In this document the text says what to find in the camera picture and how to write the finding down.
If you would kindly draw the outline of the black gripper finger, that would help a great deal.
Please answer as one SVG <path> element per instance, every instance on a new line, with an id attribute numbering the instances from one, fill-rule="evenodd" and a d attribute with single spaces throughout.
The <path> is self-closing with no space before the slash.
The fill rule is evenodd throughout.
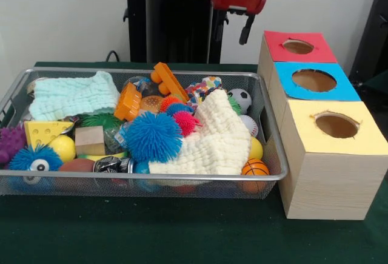
<path id="1" fill-rule="evenodd" d="M 215 29 L 213 35 L 216 42 L 222 41 L 224 23 L 228 24 L 227 12 L 215 10 Z"/>
<path id="2" fill-rule="evenodd" d="M 252 24 L 254 23 L 255 15 L 248 15 L 247 21 L 245 26 L 242 28 L 240 37 L 239 37 L 239 44 L 245 45 L 248 42 L 248 38 L 250 35 L 250 31 L 252 28 Z"/>

